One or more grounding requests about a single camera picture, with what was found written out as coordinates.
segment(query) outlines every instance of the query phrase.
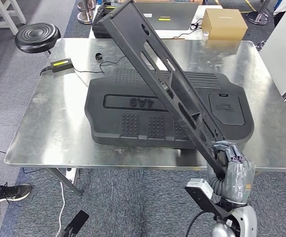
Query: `cardboard box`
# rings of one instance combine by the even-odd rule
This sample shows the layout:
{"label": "cardboard box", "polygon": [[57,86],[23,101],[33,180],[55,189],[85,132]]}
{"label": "cardboard box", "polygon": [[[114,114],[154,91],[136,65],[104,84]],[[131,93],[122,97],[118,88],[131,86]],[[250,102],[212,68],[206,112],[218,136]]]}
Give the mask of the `cardboard box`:
{"label": "cardboard box", "polygon": [[238,9],[207,8],[201,27],[210,33],[209,40],[241,40],[247,29]]}

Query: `person's foot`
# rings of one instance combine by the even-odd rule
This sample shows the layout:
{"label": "person's foot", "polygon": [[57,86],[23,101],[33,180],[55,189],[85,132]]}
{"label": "person's foot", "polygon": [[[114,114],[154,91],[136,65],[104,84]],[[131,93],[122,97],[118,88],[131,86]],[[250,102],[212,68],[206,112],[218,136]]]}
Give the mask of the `person's foot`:
{"label": "person's foot", "polygon": [[26,198],[30,191],[31,186],[29,184],[5,187],[4,194],[0,197],[0,201],[20,201]]}

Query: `stanchion base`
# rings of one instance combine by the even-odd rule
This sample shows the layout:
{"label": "stanchion base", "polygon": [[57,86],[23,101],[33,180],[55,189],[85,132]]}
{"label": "stanchion base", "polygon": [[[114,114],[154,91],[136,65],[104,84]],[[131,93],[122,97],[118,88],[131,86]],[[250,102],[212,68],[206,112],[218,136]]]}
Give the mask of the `stanchion base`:
{"label": "stanchion base", "polygon": [[77,4],[77,8],[79,11],[85,11],[85,9],[84,8],[84,4],[82,1],[80,1],[79,3]]}
{"label": "stanchion base", "polygon": [[251,22],[253,24],[256,25],[266,25],[268,22],[269,22],[269,18],[266,13],[260,14],[257,11],[252,11],[250,13],[247,13],[246,15],[246,19],[247,21]]}
{"label": "stanchion base", "polygon": [[77,15],[77,19],[79,22],[83,23],[83,24],[91,24],[91,23],[93,23],[93,20],[90,17],[88,17],[86,12],[85,12],[85,11],[79,13],[79,15]]}

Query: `black stool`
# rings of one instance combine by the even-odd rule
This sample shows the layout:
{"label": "black stool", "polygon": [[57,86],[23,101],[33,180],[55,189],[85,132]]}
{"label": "black stool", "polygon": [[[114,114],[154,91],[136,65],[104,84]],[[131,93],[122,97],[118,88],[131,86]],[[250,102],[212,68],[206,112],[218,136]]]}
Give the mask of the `black stool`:
{"label": "black stool", "polygon": [[15,38],[16,46],[25,53],[44,52],[49,58],[50,49],[54,47],[60,33],[57,27],[49,23],[35,23],[25,26],[18,31]]}

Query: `gray carpet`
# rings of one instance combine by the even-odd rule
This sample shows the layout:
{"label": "gray carpet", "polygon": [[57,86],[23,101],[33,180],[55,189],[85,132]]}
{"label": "gray carpet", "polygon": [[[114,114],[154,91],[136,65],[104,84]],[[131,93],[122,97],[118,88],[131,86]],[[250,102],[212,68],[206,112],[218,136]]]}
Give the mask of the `gray carpet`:
{"label": "gray carpet", "polygon": [[[72,11],[72,3],[69,0],[42,0],[41,4],[33,0],[18,2],[24,14],[27,14],[29,22],[52,22],[66,37],[88,37],[90,30],[89,26],[76,21],[78,12],[76,7]],[[240,10],[249,10],[244,1],[237,2]],[[257,8],[259,2],[255,0],[252,4]],[[63,34],[71,11],[66,31]],[[270,24],[247,25],[249,29],[245,39],[255,43],[266,39],[272,31]],[[8,30],[0,29],[2,150],[8,148],[35,89],[39,72],[45,64],[44,55],[28,55],[17,50],[13,39]],[[31,63],[24,66],[24,62]],[[8,180],[11,169],[5,166],[1,158],[0,183]],[[183,189],[191,177],[204,178],[205,172],[81,170],[78,186],[84,194],[76,197],[66,188],[66,205],[62,223],[67,225],[82,209],[90,218],[81,230],[81,237],[184,236],[190,220],[199,211]],[[55,236],[62,206],[59,181],[43,170],[32,174],[20,171],[14,182],[30,183],[33,191],[20,203],[8,206],[0,237]],[[250,203],[256,210],[259,237],[286,237],[286,173],[263,173],[257,177]],[[211,214],[204,214],[197,220],[189,236],[208,236],[212,223]]]}

